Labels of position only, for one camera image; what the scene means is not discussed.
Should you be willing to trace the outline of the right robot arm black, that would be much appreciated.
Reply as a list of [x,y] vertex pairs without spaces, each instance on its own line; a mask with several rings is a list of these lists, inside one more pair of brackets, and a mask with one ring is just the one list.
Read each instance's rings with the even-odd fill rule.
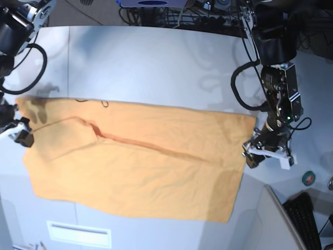
[[[37,37],[55,5],[56,1],[1,1],[1,138],[9,137],[24,147],[31,147],[34,143],[30,120],[25,117],[16,119],[19,107],[17,104],[9,104],[4,95],[26,93],[42,78],[47,66],[47,55],[40,45],[31,40]],[[41,53],[41,70],[24,89],[8,90],[4,87],[5,78],[15,69],[15,57],[26,48]]]

